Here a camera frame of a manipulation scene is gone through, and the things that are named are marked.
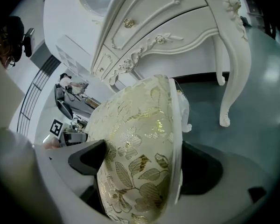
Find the floral upholstery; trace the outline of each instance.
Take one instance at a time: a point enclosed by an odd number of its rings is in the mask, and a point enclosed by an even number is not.
[[[172,157],[173,119],[169,79],[154,77],[126,87],[101,104],[86,131],[104,139],[98,172],[107,216],[122,223],[151,223],[166,207]]]

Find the black railing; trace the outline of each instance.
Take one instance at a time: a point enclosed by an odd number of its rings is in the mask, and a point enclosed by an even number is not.
[[[18,119],[17,132],[25,136],[28,134],[29,124],[39,95],[49,77],[60,64],[54,56],[50,56],[42,68],[37,72],[23,100]]]

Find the black baseboard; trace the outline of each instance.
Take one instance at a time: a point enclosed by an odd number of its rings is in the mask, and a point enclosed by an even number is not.
[[[222,76],[224,76],[225,81],[228,81],[229,72],[223,72]],[[173,77],[179,84],[182,83],[191,83],[191,82],[206,82],[206,81],[217,81],[217,76],[215,72],[209,73],[200,73],[200,74],[192,74],[181,77]]]

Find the white cabinet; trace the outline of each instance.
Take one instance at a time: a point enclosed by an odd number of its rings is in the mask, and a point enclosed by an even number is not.
[[[238,15],[240,6],[239,0],[112,0],[91,74],[116,92],[119,74],[130,73],[141,79],[134,68],[142,57],[179,54],[212,36],[219,85],[225,84],[224,46],[230,59],[229,81],[220,109],[220,125],[227,127],[229,108],[243,90],[251,66],[248,39]]]

